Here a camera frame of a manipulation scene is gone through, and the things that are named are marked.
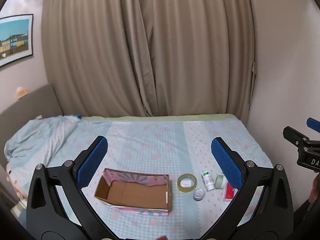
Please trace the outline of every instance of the bed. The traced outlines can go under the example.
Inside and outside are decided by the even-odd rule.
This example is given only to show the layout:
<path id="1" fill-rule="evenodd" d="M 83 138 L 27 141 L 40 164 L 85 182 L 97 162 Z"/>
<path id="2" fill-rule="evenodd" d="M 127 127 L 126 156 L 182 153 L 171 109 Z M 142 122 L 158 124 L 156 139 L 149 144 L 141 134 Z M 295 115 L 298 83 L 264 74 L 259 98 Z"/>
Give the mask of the bed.
<path id="1" fill-rule="evenodd" d="M 194 174 L 197 188 L 203 189 L 201 172 L 209 170 L 213 176 L 222 174 L 210 150 L 215 137 L 222 137 L 244 160 L 272 167 L 244 125 L 231 114 L 80 119 L 63 116 L 52 86 L 47 85 L 0 115 L 1 127 L 12 122 L 13 127 L 7 133 L 1 131 L 6 133 L 1 165 L 9 161 L 11 180 L 17 181 L 26 194 L 36 164 L 43 163 L 46 167 L 62 165 L 65 160 L 75 159 L 98 135 L 107 138 L 108 152 L 89 186 L 82 192 L 101 219 L 124 239 L 156 239 L 163 235 L 169 239 L 196 239 L 220 217 L 229 204 L 223 201 L 223 190 L 207 192 L 203 200 L 196 202 L 192 193 L 177 189 L 181 174 Z M 173 199 L 169 216 L 128 213 L 94 198 L 104 168 L 169 174 Z M 63 190 L 57 189 L 69 219 L 79 223 Z M 241 223 L 250 219 L 261 191 L 262 188 L 257 189 Z"/>

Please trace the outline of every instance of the metal screw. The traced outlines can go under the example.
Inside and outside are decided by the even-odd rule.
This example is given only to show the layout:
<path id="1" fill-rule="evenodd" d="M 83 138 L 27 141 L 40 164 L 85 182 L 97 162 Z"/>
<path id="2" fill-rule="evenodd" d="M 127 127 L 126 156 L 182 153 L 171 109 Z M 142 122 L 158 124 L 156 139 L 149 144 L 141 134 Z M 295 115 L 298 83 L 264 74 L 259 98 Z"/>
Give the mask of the metal screw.
<path id="1" fill-rule="evenodd" d="M 254 167 L 254 162 L 253 162 L 253 161 L 247 161 L 246 164 L 247 164 L 247 166 L 250 167 L 250 168 Z"/>
<path id="2" fill-rule="evenodd" d="M 71 166 L 72 164 L 73 164 L 73 161 L 72 161 L 72 160 L 67 160 L 67 161 L 64 162 L 64 165 L 65 165 L 66 167 L 69 167 L 69 166 Z"/>
<path id="3" fill-rule="evenodd" d="M 41 170 L 43 167 L 43 165 L 41 163 L 39 163 L 37 166 L 36 166 L 36 170 Z"/>
<path id="4" fill-rule="evenodd" d="M 278 165 L 276 166 L 276 168 L 277 168 L 279 171 L 282 171 L 282 170 L 283 170 L 283 166 L 282 166 L 281 164 L 278 164 Z"/>

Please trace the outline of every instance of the tape roll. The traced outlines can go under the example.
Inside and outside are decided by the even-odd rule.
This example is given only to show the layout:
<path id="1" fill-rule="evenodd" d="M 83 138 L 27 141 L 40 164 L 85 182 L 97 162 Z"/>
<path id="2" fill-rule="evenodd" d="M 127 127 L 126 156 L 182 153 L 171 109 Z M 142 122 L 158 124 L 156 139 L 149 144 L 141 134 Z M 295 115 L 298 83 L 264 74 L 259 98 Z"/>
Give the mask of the tape roll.
<path id="1" fill-rule="evenodd" d="M 227 182 L 227 178 L 225 176 L 218 175 L 216 177 L 216 180 L 215 180 L 215 183 L 214 183 L 214 187 L 218 188 L 218 189 L 222 189 L 226 185 L 226 182 Z"/>
<path id="2" fill-rule="evenodd" d="M 180 181 L 182 181 L 183 179 L 191 179 L 193 182 L 192 187 L 181 187 Z M 191 192 L 196 188 L 196 186 L 197 186 L 197 178 L 192 174 L 185 173 L 178 178 L 177 187 L 178 187 L 178 190 L 180 190 L 181 192 L 184 192 L 184 193 Z"/>

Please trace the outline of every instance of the red package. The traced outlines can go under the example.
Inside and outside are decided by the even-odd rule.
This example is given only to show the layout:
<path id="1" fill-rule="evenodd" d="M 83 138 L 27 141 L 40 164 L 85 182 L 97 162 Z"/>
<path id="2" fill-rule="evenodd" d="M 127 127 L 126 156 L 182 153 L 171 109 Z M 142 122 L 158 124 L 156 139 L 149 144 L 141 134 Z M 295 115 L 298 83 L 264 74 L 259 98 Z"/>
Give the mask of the red package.
<path id="1" fill-rule="evenodd" d="M 224 201 L 231 201 L 235 196 L 235 189 L 228 183 L 224 194 Z"/>

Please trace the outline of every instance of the person's hand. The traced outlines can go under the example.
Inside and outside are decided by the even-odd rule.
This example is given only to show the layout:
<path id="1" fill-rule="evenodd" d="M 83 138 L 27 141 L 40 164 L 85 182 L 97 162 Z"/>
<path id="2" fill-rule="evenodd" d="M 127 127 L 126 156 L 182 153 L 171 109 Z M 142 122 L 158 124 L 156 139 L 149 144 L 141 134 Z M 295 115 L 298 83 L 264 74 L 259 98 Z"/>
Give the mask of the person's hand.
<path id="1" fill-rule="evenodd" d="M 318 192 L 318 183 L 320 182 L 319 175 L 320 175 L 320 173 L 318 173 L 318 175 L 315 177 L 315 179 L 313 180 L 313 183 L 312 183 L 312 190 L 311 190 L 311 193 L 309 196 L 310 203 L 314 203 L 319 196 L 319 192 Z"/>

